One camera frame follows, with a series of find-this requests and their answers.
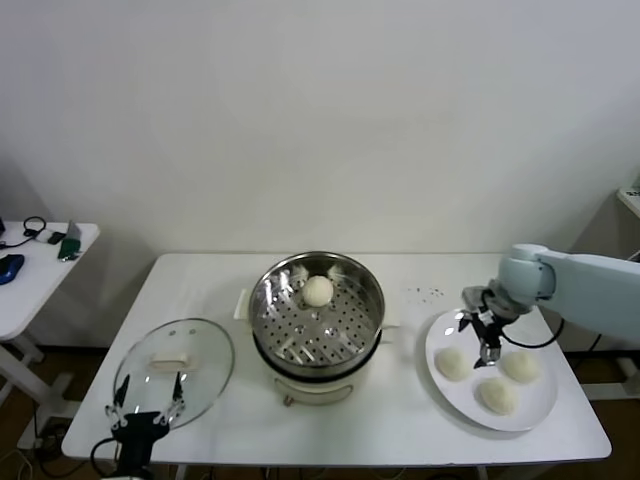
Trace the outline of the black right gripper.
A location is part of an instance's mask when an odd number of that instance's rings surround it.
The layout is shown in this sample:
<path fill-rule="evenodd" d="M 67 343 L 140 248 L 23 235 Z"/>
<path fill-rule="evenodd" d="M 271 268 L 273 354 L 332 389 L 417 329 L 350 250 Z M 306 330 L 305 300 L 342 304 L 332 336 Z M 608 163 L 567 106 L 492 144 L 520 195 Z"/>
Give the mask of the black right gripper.
<path fill-rule="evenodd" d="M 476 312 L 463 311 L 459 314 L 458 331 L 473 326 L 481 345 L 480 356 L 473 368 L 494 366 L 501 355 L 501 327 L 495 322 L 493 313 L 487 307 L 480 307 Z"/>

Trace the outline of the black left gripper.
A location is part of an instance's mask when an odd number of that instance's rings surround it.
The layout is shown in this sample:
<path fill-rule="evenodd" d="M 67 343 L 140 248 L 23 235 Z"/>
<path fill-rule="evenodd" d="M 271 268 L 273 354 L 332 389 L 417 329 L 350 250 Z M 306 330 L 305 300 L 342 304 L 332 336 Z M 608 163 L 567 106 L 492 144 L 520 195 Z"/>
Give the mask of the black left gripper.
<path fill-rule="evenodd" d="M 156 441 L 169 433 L 169 425 L 177 420 L 185 409 L 182 373 L 175 375 L 171 402 L 159 412 L 126 413 L 124 403 L 130 382 L 130 375 L 124 377 L 116 389 L 112 403 L 105 406 L 110 430 L 120 444 L 118 470 L 144 470 L 151 460 Z"/>

